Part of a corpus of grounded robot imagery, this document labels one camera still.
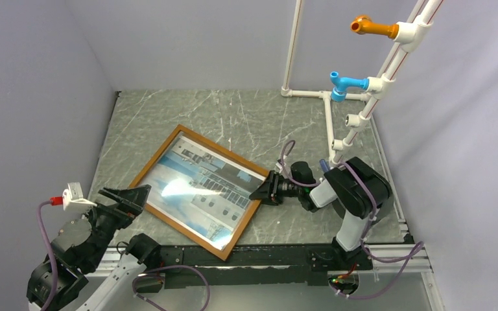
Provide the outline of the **red blue screwdriver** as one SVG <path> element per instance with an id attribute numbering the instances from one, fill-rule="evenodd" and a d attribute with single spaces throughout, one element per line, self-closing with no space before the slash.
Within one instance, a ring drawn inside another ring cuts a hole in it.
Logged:
<path id="1" fill-rule="evenodd" d="M 319 163 L 320 163 L 320 167 L 321 167 L 321 169 L 323 170 L 323 172 L 328 172 L 328 171 L 330 171 L 330 166 L 329 166 L 328 161 L 326 161 L 325 159 L 321 159 L 321 160 L 319 161 Z"/>

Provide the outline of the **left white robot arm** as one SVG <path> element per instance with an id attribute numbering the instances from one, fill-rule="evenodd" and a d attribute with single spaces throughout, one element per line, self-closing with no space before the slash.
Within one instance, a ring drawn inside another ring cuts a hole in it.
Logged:
<path id="1" fill-rule="evenodd" d="M 86 276 L 96 272 L 116 232 L 126 229 L 143 212 L 151 189 L 150 185 L 132 189 L 104 187 L 99 194 L 113 203 L 103 205 L 85 199 L 80 183 L 74 182 L 68 183 L 60 197 L 47 200 L 50 205 L 62 205 L 64 210 L 82 217 L 67 222 L 58 236 L 49 240 L 42 216 L 37 216 L 47 256 L 28 281 L 30 310 L 61 310 L 73 302 L 88 284 Z M 80 309 L 104 310 L 110 306 L 124 284 L 161 266 L 160 251 L 161 246 L 148 235 L 133 236 L 114 270 Z"/>

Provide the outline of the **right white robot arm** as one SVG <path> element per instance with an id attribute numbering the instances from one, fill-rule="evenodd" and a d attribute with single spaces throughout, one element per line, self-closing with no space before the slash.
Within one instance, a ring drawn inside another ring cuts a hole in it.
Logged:
<path id="1" fill-rule="evenodd" d="M 335 205 L 342 224 L 332 242 L 336 248 L 331 260 L 336 267 L 346 269 L 356 261 L 356 251 L 362 248 L 368 230 L 382 218 L 381 210 L 393 207 L 394 193 L 389 182 L 358 157 L 339 167 L 330 167 L 324 161 L 320 165 L 322 181 L 314 178 L 305 161 L 294 162 L 290 175 L 271 170 L 250 199 L 277 206 L 285 198 L 297 198 L 311 213 Z"/>

